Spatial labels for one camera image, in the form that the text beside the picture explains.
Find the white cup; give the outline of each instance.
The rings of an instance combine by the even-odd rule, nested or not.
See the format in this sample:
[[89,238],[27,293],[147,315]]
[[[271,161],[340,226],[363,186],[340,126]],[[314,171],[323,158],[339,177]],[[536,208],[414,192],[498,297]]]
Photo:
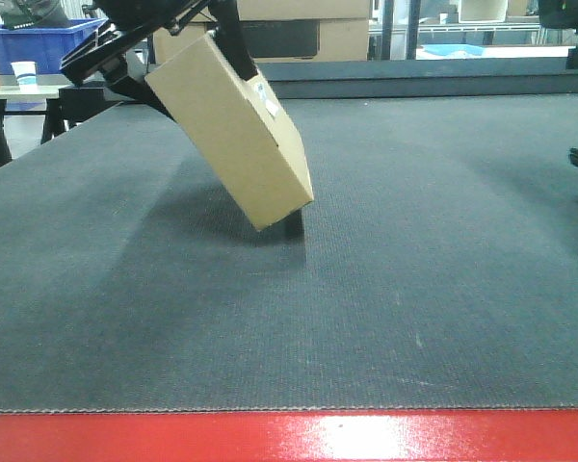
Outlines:
[[29,93],[39,91],[37,85],[37,64],[34,61],[19,61],[11,63],[17,78],[19,89]]

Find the gray conveyor belt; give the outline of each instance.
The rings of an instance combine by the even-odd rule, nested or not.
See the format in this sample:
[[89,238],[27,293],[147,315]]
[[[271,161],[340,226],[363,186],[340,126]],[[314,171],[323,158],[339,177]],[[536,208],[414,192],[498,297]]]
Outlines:
[[143,106],[0,169],[0,410],[578,406],[578,95],[284,104],[303,240]]

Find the blue plastic bin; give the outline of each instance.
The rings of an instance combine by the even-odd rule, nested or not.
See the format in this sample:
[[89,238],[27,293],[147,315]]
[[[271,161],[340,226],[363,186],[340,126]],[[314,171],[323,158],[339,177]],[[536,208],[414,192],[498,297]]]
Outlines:
[[37,74],[59,74],[62,57],[89,36],[104,19],[73,19],[71,27],[25,28],[0,26],[0,75],[13,75],[11,63],[35,61]]

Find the red edge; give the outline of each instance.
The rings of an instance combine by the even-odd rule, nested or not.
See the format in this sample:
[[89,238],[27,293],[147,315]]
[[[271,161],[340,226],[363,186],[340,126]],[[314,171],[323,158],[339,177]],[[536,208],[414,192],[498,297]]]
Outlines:
[[578,410],[0,415],[0,462],[578,461]]

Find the white label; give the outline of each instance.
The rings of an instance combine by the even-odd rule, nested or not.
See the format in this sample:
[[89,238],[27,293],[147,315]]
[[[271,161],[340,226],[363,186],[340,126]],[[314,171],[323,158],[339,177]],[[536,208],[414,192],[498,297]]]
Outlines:
[[263,101],[263,103],[266,105],[268,112],[272,115],[272,117],[276,118],[280,108],[268,98],[266,87],[261,82],[259,82],[258,84],[255,84],[254,90],[259,95],[259,99],[261,99],[261,101]]

